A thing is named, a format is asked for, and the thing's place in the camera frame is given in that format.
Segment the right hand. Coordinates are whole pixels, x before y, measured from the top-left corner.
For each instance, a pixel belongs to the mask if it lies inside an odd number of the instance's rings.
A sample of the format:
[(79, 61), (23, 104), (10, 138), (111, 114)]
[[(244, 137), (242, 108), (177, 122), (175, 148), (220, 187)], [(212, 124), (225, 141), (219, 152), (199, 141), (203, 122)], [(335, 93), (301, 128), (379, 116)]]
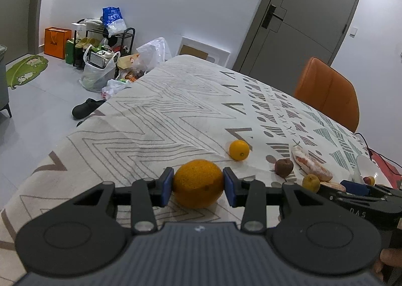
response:
[(384, 279), (384, 266), (400, 268), (402, 266), (401, 249), (382, 249), (380, 257), (373, 264), (373, 272), (380, 280)]

